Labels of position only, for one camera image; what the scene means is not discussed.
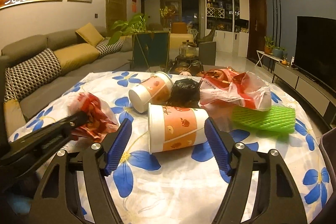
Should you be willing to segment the orange white paper cup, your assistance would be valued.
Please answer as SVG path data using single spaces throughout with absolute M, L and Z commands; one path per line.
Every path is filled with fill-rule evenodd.
M 150 104 L 148 108 L 149 152 L 165 152 L 207 141 L 204 109 Z

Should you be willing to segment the grey tv cabinet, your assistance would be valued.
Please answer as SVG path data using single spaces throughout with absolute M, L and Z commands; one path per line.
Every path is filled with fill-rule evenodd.
M 335 94 L 329 92 L 297 69 L 275 63 L 273 79 L 280 79 L 322 119 L 328 127 L 335 128 Z

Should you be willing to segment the red white plastic bag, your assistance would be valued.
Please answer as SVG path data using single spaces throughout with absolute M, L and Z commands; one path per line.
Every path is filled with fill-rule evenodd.
M 271 90 L 265 81 L 252 72 L 239 73 L 230 67 L 205 72 L 199 94 L 203 106 L 225 102 L 258 111 L 268 111 L 272 106 Z

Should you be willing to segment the houndstooth cushion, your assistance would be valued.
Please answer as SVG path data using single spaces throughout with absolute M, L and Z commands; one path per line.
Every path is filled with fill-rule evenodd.
M 49 48 L 18 65 L 6 68 L 5 102 L 21 101 L 60 74 L 60 62 Z

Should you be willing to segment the green foam fruit net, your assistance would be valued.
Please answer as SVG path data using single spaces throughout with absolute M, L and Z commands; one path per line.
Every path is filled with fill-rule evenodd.
M 284 106 L 272 106 L 268 111 L 235 107 L 231 119 L 245 127 L 282 134 L 291 134 L 295 128 L 295 110 Z

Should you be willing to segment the yellow cushion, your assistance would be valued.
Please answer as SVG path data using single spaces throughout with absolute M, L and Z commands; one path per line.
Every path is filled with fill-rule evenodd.
M 87 23 L 85 26 L 77 29 L 75 33 L 94 47 L 104 40 L 104 36 L 102 36 L 91 23 Z

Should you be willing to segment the floral blue white tablecloth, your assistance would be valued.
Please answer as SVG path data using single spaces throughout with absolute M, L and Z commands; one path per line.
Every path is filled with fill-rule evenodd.
M 150 77 L 146 72 L 90 73 L 58 95 L 23 124 L 9 139 L 15 141 L 67 115 L 71 101 L 89 92 L 105 101 L 118 120 L 132 122 L 132 135 L 116 172 L 107 179 L 118 212 L 126 223 L 211 223 L 227 189 L 229 178 L 219 170 L 208 144 L 150 153 L 147 115 L 132 107 L 128 92 Z M 333 193 L 309 118 L 301 105 L 274 84 L 269 85 L 272 105 L 295 110 L 291 134 L 260 131 L 233 124 L 224 110 L 213 117 L 217 125 L 260 152 L 279 151 L 301 195 L 308 221 L 325 207 Z

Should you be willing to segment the red white wrapper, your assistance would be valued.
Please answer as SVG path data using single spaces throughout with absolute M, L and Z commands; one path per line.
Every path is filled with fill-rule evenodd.
M 89 92 L 76 93 L 70 99 L 68 115 L 83 111 L 88 116 L 88 121 L 72 130 L 72 135 L 101 143 L 106 135 L 118 130 L 119 122 L 105 101 Z

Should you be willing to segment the wooden door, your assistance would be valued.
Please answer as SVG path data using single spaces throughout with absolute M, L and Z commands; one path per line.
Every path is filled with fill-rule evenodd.
M 126 20 L 126 0 L 106 0 L 106 29 L 112 30 L 117 20 Z

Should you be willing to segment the glass teapot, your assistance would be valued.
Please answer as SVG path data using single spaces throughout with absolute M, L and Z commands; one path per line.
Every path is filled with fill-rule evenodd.
M 179 55 L 184 58 L 192 58 L 197 55 L 197 45 L 193 42 L 189 42 L 188 40 L 182 42 L 179 47 Z

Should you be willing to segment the dark plastic trash bin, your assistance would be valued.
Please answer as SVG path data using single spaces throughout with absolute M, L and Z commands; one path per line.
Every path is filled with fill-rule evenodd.
M 336 128 L 321 136 L 319 149 L 331 178 L 335 180 Z

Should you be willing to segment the large black television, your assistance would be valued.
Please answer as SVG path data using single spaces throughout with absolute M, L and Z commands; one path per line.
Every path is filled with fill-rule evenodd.
M 294 66 L 335 95 L 335 20 L 297 17 Z

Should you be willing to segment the grey sectional sofa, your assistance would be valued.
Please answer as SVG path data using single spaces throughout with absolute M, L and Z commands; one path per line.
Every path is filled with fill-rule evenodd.
M 52 102 L 82 91 L 86 75 L 130 68 L 130 36 L 110 44 L 104 27 L 95 27 L 93 32 L 97 42 L 87 42 L 75 30 L 64 30 L 30 36 L 1 49 L 6 61 L 7 135 L 54 122 Z

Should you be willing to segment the green leafy houseplant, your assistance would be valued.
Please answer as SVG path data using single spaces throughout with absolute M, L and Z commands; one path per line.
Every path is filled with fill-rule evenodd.
M 111 27 L 114 30 L 108 45 L 117 43 L 122 36 L 147 32 L 148 15 L 143 13 L 134 14 L 130 20 L 117 20 Z

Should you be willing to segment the black plastic bag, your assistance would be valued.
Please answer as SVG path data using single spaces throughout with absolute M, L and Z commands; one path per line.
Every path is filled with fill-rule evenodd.
M 167 100 L 167 106 L 199 108 L 200 82 L 193 79 L 176 80 Z

